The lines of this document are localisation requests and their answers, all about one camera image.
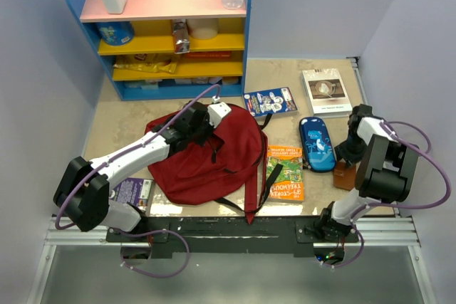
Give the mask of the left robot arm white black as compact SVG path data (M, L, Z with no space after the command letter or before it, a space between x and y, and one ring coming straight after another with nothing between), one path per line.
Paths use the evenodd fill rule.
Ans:
M56 228L65 228L61 218L66 216L70 225L81 231L101 225L121 230L131 241L143 240L147 224L142 212L132 204L111 199L111 190L137 171L171 158L189 144L205 142L230 112L226 103L204 105L192 101L128 146L91 161L83 157L72 159L53 198L58 206Z

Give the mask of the brown leather wallet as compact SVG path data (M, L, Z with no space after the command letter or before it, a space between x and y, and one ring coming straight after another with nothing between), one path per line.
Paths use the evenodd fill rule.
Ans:
M336 166L333 170L333 185L335 188L343 189L350 191L355 186L355 176L344 176L343 175L343 167L345 162L339 161L336 163Z

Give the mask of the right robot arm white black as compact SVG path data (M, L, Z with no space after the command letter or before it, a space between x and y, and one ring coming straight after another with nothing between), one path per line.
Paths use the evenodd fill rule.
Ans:
M358 219L377 206L408 197L418 163L414 147L394 140L385 120L369 105L357 105L348 119L348 136L335 147L336 159L357 166L354 188L323 209L311 228L317 239L346 237Z

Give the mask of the red backpack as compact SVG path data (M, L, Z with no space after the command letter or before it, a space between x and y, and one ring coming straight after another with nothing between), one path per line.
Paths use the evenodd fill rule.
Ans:
M242 212L251 224L283 167L266 171L268 137L262 125L244 108L229 107L230 114L206 142L192 142L147 169L173 204L215 201Z

